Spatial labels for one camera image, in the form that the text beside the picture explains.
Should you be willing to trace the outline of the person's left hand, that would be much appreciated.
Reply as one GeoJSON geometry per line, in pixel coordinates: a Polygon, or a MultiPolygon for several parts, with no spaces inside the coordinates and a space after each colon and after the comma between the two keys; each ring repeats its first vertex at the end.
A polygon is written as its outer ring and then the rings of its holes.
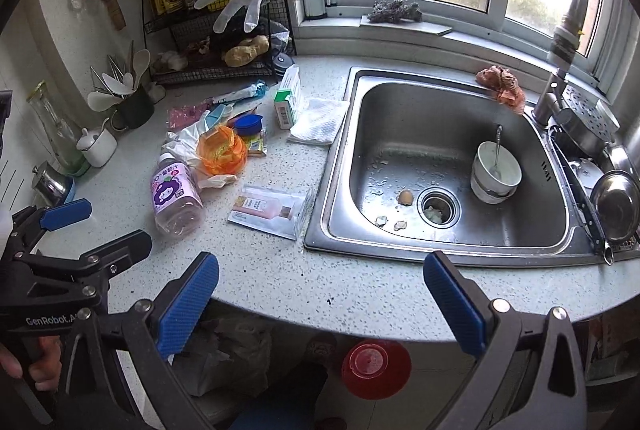
{"type": "MultiPolygon", "coordinates": [[[[28,372],[35,387],[39,391],[55,391],[61,377],[62,343],[57,336],[40,337],[38,339],[37,361],[28,367],[28,372]]],[[[2,369],[13,379],[23,377],[23,367],[9,349],[0,344],[0,362],[2,369]]]]}

